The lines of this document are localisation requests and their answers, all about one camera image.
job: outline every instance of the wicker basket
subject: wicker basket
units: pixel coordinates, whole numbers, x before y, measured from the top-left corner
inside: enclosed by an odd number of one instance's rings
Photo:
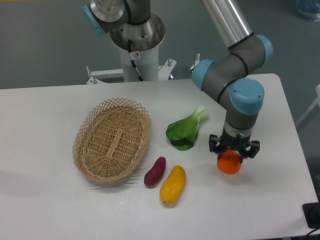
[[[73,144],[76,167],[99,183],[124,180],[139,164],[149,143],[151,119],[141,104],[113,98],[96,106]]]

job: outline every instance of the silver cylinder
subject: silver cylinder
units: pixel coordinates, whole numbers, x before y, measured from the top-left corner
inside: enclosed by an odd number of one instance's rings
[[[253,32],[235,0],[202,1],[227,47]]]
[[[98,19],[107,23],[119,20],[125,11],[123,0],[91,0],[90,7]]]

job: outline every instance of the orange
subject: orange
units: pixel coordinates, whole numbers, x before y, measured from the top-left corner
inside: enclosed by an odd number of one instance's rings
[[[236,174],[241,168],[240,159],[240,154],[237,151],[227,150],[221,154],[216,165],[224,174]]]

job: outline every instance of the bok choy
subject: bok choy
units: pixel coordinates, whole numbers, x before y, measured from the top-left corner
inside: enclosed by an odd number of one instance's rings
[[[207,117],[208,110],[199,106],[190,116],[170,124],[165,134],[176,149],[188,150],[194,146],[200,124]]]

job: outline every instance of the black cable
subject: black cable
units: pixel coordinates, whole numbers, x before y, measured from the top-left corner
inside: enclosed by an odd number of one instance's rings
[[[129,39],[129,40],[128,40],[128,52],[129,52],[129,53],[132,53],[132,52],[133,52],[132,49],[131,49],[131,44],[132,44],[132,41]],[[131,60],[131,64],[132,64],[132,67],[136,70],[136,73],[138,74],[139,81],[140,81],[140,82],[144,82],[144,79],[142,78],[142,76],[141,76],[141,74],[140,74],[140,72],[139,72],[139,70],[138,70],[138,68],[137,68],[137,65],[136,65],[136,63],[135,63],[135,60]]]
[[[320,230],[320,227],[311,230],[310,232],[308,232],[308,233],[304,236],[303,240],[307,240],[308,237],[310,236],[310,234],[312,234],[312,233],[314,233],[315,231],[318,231],[318,230]]]

